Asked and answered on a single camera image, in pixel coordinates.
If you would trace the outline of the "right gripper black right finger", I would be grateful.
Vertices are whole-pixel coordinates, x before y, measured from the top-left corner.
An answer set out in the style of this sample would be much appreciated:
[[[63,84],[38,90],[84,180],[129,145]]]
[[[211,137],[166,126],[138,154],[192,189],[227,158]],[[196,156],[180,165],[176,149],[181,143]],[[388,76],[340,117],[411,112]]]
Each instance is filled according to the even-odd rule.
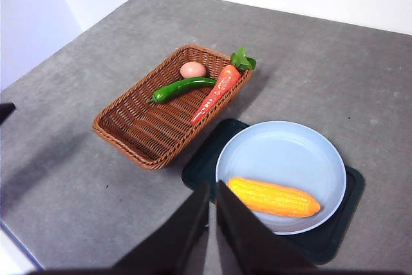
[[[293,245],[269,230],[222,181],[216,184],[216,217],[241,269],[315,269]]]

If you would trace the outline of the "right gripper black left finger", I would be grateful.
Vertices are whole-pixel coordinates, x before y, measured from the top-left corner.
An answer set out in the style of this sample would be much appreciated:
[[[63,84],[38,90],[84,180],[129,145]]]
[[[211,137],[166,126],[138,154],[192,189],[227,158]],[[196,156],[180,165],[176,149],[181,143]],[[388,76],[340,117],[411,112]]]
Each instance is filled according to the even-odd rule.
[[[114,269],[184,269],[209,224],[210,185],[203,183],[171,217],[113,266]]]

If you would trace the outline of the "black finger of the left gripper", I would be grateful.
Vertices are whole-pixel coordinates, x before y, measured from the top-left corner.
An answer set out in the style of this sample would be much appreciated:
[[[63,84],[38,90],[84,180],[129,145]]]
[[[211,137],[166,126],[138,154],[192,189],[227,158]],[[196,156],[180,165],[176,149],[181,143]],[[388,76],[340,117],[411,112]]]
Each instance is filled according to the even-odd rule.
[[[2,124],[16,109],[13,102],[0,104],[0,124]]]

